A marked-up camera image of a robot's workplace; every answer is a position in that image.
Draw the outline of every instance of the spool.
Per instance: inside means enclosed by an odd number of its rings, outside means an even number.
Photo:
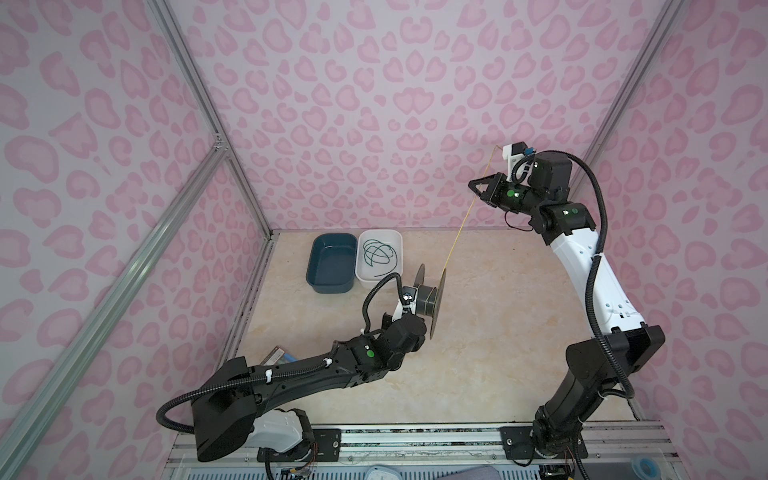
[[[429,339],[435,335],[437,327],[437,317],[440,313],[440,304],[442,303],[442,293],[445,289],[446,270],[442,271],[442,278],[438,286],[427,286],[424,284],[424,263],[419,267],[416,278],[413,280],[413,286],[417,289],[416,295],[416,315],[426,315],[432,317],[432,326],[429,329]]]

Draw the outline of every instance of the dark blue container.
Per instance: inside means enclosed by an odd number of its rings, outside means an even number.
[[[351,233],[324,233],[312,243],[306,282],[317,293],[345,293],[355,283],[357,238]]]

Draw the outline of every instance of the plastic container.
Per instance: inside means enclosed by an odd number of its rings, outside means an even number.
[[[365,288],[373,288],[387,273],[402,275],[402,235],[397,230],[366,230],[358,239],[355,275]],[[384,288],[394,288],[388,282]]]
[[[357,239],[351,233],[324,233],[312,243],[306,282],[317,293],[345,293],[355,283]]]

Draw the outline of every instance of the gray cloth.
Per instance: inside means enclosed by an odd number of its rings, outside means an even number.
[[[454,473],[453,475],[447,475],[440,477],[441,480],[502,480],[502,476],[498,474],[498,470],[491,466],[477,467],[467,470],[465,472]]]

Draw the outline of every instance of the pink wall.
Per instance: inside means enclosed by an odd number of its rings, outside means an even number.
[[[598,167],[614,270],[667,334],[637,397],[693,480],[768,478],[767,7],[693,2]]]
[[[493,144],[582,153],[662,2],[171,3],[272,227],[329,228],[458,226]]]
[[[157,478],[175,434],[154,414],[214,372],[261,244],[222,165],[20,478]]]
[[[212,138],[141,0],[0,18],[1,435]]]

